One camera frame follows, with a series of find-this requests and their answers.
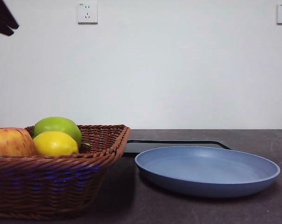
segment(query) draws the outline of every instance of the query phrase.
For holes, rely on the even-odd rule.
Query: countertop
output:
[[[140,176],[133,157],[110,169],[96,201],[80,217],[59,221],[0,219],[0,224],[282,224],[282,130],[135,130],[129,139],[214,140],[275,162],[281,173],[264,191],[209,199],[159,188]]]

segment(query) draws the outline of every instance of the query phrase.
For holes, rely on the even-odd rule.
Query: wicker basket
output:
[[[81,144],[80,154],[0,156],[0,218],[65,219],[91,205],[110,166],[122,156],[130,128],[78,127],[82,142],[89,143]]]

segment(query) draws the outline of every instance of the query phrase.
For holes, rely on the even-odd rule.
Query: blue plate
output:
[[[135,163],[151,182],[193,196],[240,197],[260,192],[280,173],[263,157],[212,147],[177,146],[150,149]]]

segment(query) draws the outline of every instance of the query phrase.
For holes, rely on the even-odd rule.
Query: yellow lemon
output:
[[[60,131],[47,131],[33,138],[37,154],[59,156],[79,153],[77,142],[68,134]]]

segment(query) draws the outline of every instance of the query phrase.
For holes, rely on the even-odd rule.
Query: white wall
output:
[[[5,0],[0,126],[47,116],[131,128],[282,128],[282,26],[273,0]]]

